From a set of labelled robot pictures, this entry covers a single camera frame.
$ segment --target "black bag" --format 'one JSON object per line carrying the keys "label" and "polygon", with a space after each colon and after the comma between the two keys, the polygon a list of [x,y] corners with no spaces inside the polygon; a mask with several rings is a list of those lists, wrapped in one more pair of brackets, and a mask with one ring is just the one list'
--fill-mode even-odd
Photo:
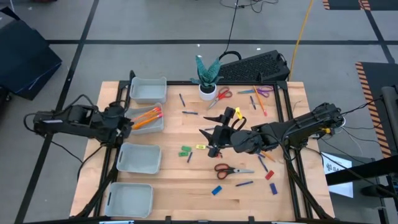
{"label": "black bag", "polygon": [[47,41],[8,7],[0,12],[15,19],[0,29],[0,86],[33,100],[62,61]]}

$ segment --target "green block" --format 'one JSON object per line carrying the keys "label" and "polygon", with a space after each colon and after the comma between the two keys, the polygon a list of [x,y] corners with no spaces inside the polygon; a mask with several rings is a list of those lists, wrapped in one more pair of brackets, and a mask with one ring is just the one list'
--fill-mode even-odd
{"label": "green block", "polygon": [[178,156],[182,157],[182,156],[188,156],[188,152],[179,152]]}
{"label": "green block", "polygon": [[190,152],[190,151],[192,150],[192,148],[189,147],[189,146],[182,146],[181,149],[182,149],[183,151],[185,151],[185,152]]}

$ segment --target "concrete floor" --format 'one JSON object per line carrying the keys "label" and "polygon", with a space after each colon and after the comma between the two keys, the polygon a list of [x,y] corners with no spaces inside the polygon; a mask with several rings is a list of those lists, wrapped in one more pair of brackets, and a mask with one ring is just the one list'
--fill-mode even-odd
{"label": "concrete floor", "polygon": [[[224,0],[234,5],[234,0]],[[280,0],[265,4],[256,14],[249,7],[239,9],[232,39],[296,40],[310,0]],[[93,0],[59,0],[51,4],[16,4],[17,14],[48,40],[79,40]],[[372,12],[386,40],[398,40],[394,21],[398,12]],[[100,0],[88,33],[88,40],[164,40],[227,39],[233,9],[214,0]],[[0,27],[9,19],[0,15]],[[303,40],[377,40],[364,11],[327,11],[315,1],[308,18]],[[63,64],[34,101],[14,97],[0,119],[0,222],[13,223],[25,194],[43,139],[25,130],[26,113],[51,110],[75,55],[77,45],[50,46]],[[204,61],[220,55],[225,44],[150,44],[150,45],[84,45],[66,102],[87,94],[98,99],[101,82],[125,80],[133,69],[140,77],[166,76],[169,80],[188,80],[196,75],[195,55]],[[398,46],[388,46],[398,60]],[[278,50],[291,61],[294,45],[232,44],[243,57]],[[223,62],[235,58],[226,57]],[[379,45],[301,45],[295,61],[293,81],[305,84],[310,107],[323,102],[335,103],[343,111],[365,102],[354,66],[355,62],[387,60]],[[347,126],[370,127],[367,110],[347,116]],[[352,130],[365,139],[376,139],[373,130]],[[23,141],[16,141],[23,136]],[[78,157],[83,157],[86,139],[57,134],[54,141],[63,144]],[[349,137],[341,133],[329,142],[345,152],[361,156]],[[359,142],[364,157],[382,158],[380,149],[371,142]],[[322,151],[335,152],[320,142]],[[51,146],[39,183],[30,203],[25,222],[66,218],[76,187],[79,163],[57,146]],[[392,202],[387,200],[391,223],[397,221]],[[358,222],[369,222],[365,214],[354,214]]]}

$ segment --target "wooden table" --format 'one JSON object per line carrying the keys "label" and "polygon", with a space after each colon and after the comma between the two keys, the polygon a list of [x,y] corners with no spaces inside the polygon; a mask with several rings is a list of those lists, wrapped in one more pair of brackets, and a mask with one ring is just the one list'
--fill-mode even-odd
{"label": "wooden table", "polygon": [[[288,84],[294,116],[308,113],[308,101],[303,83],[290,82]],[[101,111],[107,107],[108,103],[116,99],[117,87],[118,82],[103,82],[97,102]],[[196,144],[207,144],[198,128],[211,128],[217,124],[203,119],[203,116],[223,114],[227,106],[240,107],[243,116],[247,117],[248,121],[243,129],[278,120],[273,93],[266,99],[261,96],[268,112],[267,117],[263,115],[255,95],[253,97],[257,104],[257,110],[252,107],[248,94],[237,94],[240,90],[250,88],[252,86],[230,86],[234,94],[233,97],[220,100],[211,110],[207,111],[210,102],[202,101],[199,98],[197,86],[169,86],[167,102],[163,105],[165,118],[163,132],[131,136],[125,140],[125,142],[134,144],[157,144],[162,149],[162,162],[158,174],[120,172],[118,175],[118,182],[147,183],[154,187],[153,211],[147,217],[148,220],[164,220],[167,215],[171,215],[173,220],[238,221],[248,220],[248,216],[254,216],[256,221],[295,220],[288,175],[282,150],[279,147],[270,152],[277,162],[265,159],[267,168],[275,172],[270,180],[264,178],[266,172],[257,156],[246,153],[237,154],[233,149],[223,149],[222,159],[210,158],[207,156],[208,150],[195,149]],[[186,108],[182,106],[179,93],[185,100]],[[281,90],[280,97],[284,118],[287,120]],[[133,108],[140,106],[147,105],[137,105],[134,101],[131,103]],[[182,114],[183,110],[199,112],[199,116]],[[187,163],[186,157],[178,157],[181,146],[193,148],[193,156],[189,163]],[[315,140],[310,140],[308,146],[318,150]],[[98,147],[99,143],[96,140],[88,140],[85,157],[88,157]],[[325,211],[334,216],[319,154],[309,150],[302,150],[301,153],[309,191]],[[90,159],[81,170],[70,215],[80,212],[98,188],[104,154],[105,149]],[[252,169],[255,173],[232,174],[225,180],[218,180],[213,169],[220,162],[237,168]],[[254,183],[235,187],[236,184],[249,180],[253,180]],[[272,194],[270,183],[275,183],[278,190],[277,195]],[[223,189],[219,194],[213,196],[211,191],[218,185]],[[304,217],[302,194],[298,188],[297,193],[301,214]]]}

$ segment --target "gray plastic bin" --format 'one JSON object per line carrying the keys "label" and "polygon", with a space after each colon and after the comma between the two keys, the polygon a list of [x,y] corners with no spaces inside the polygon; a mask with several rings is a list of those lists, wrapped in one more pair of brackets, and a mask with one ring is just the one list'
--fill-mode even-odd
{"label": "gray plastic bin", "polygon": [[161,159],[159,146],[123,143],[116,168],[123,172],[156,174],[159,172]]}
{"label": "gray plastic bin", "polygon": [[134,77],[130,97],[137,103],[166,103],[167,80]]}
{"label": "gray plastic bin", "polygon": [[[162,105],[160,103],[156,103],[153,106],[146,106],[143,108],[129,108],[126,111],[126,117],[130,118],[130,119],[134,119],[142,114],[144,114],[145,112],[148,112],[152,109],[154,109],[155,107],[159,107],[161,108],[162,112]],[[154,132],[158,132],[158,131],[162,131],[164,129],[164,114],[163,117],[156,119],[153,122],[150,122],[146,125],[144,125],[142,128],[137,129],[137,130],[131,130],[130,134],[146,134],[146,133],[154,133]]]}
{"label": "gray plastic bin", "polygon": [[154,189],[149,184],[112,183],[105,215],[146,218],[152,211]]}

